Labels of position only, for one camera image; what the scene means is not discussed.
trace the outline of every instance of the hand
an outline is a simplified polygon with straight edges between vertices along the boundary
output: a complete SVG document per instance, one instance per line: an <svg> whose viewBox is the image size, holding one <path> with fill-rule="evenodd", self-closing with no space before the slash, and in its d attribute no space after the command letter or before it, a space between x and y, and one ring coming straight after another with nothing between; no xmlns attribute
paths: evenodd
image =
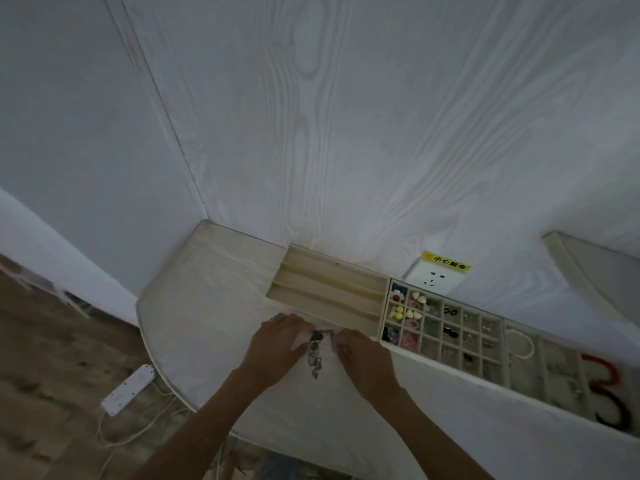
<svg viewBox="0 0 640 480"><path fill-rule="evenodd" d="M391 352L358 330L345 328L335 336L338 358L356 390L380 412L401 391Z"/></svg>
<svg viewBox="0 0 640 480"><path fill-rule="evenodd" d="M308 342L291 350L295 339L314 328L297 315L277 314L253 334L239 369L248 372L261 390L273 386L308 350Z"/></svg>

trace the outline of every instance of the desk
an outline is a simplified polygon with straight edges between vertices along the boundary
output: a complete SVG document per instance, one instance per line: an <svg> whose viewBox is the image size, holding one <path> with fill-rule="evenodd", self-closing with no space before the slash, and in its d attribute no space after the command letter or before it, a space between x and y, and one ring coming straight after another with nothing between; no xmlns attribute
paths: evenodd
<svg viewBox="0 0 640 480"><path fill-rule="evenodd" d="M284 248L203 221L138 302L157 370L196 410L241 361L260 323L283 310L264 297ZM318 327L329 324L310 319ZM395 431L357 394L323 344L313 380L301 360L232 433L363 479L423 478ZM419 407L496 479L638 478L640 442L553 408L393 354Z"/></svg>

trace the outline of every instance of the power strip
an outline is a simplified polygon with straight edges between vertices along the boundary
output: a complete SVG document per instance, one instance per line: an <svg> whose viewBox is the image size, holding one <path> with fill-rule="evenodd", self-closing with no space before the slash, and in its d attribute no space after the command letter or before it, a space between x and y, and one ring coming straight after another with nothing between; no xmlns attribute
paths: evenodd
<svg viewBox="0 0 640 480"><path fill-rule="evenodd" d="M105 397L100 406L109 416L116 416L155 378L156 370L153 366L149 364L140 366L137 371L116 387L110 395Z"/></svg>

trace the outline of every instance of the white bracelet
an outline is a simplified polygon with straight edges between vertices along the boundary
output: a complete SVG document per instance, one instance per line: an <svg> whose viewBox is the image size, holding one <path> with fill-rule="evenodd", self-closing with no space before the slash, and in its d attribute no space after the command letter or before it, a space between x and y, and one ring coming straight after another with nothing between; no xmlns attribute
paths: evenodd
<svg viewBox="0 0 640 480"><path fill-rule="evenodd" d="M533 355L535 355L535 354L536 354L536 346L535 346L535 344L533 343L533 340L531 339L531 337L530 337L530 336L528 336L526 333L524 333L524 332L522 332L522 331L520 331L520 330L516 330L515 328L508 328L508 329L504 332L504 334L505 334L505 335L508 335L509 333L514 333L514 334L516 334L516 335L519 335L519 336L523 337L524 339L526 339L526 341L528 341L529 346L531 347L531 350L529 351L529 353L528 353L528 354L524 354L524 355L516 354L516 352L512 352L511 350L509 350L509 341L507 340L507 341L506 341L506 342L507 342L507 352L508 352L509 354L511 354L511 355L513 355L514 357L517 357L517 358L519 358L519 359L522 359L522 360L528 360L528 359L530 359L531 357L533 357Z"/></svg>

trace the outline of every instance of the yellow sticker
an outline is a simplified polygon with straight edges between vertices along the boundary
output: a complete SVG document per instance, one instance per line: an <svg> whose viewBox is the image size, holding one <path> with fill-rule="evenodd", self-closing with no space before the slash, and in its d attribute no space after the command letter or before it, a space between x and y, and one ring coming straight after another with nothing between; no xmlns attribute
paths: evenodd
<svg viewBox="0 0 640 480"><path fill-rule="evenodd" d="M437 254L433 254L428 251L422 253L422 259L427 259L427 261L433 261L443 266L454 267L456 271L460 271L461 273L466 273L469 271L469 269L471 269L471 266L469 266L468 264L460 261L453 261L453 259L445 258L444 256L438 256Z"/></svg>

